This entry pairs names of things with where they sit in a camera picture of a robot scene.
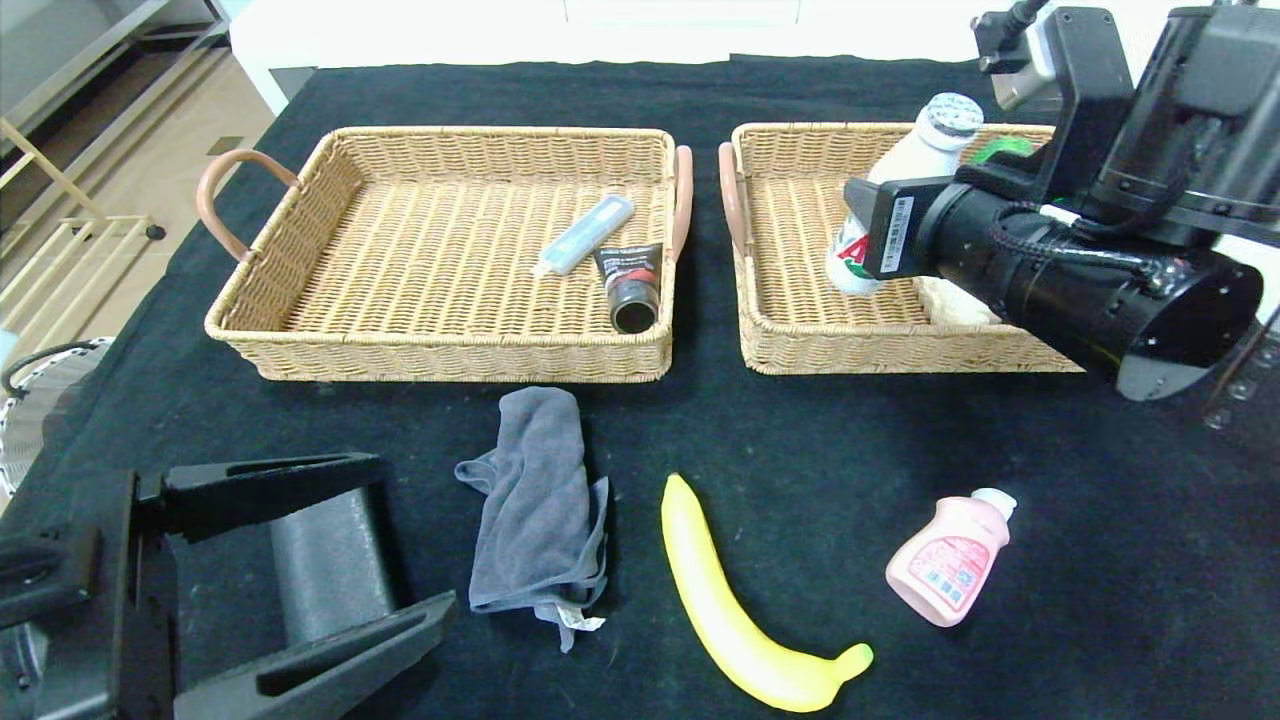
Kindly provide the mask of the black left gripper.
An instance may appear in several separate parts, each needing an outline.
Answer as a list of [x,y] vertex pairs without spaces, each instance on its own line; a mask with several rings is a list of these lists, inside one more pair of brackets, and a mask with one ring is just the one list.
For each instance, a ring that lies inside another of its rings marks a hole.
[[198,543],[385,479],[387,460],[366,452],[131,471],[86,509],[5,530],[3,716],[344,716],[440,644],[456,593],[262,656],[177,696],[177,565],[164,534]]

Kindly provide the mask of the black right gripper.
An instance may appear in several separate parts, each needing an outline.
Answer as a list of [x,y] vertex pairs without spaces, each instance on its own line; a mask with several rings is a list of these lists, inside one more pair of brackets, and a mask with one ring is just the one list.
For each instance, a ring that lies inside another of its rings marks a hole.
[[1001,197],[948,177],[844,184],[845,231],[868,232],[865,266],[881,281],[932,275],[1001,307],[991,227]]

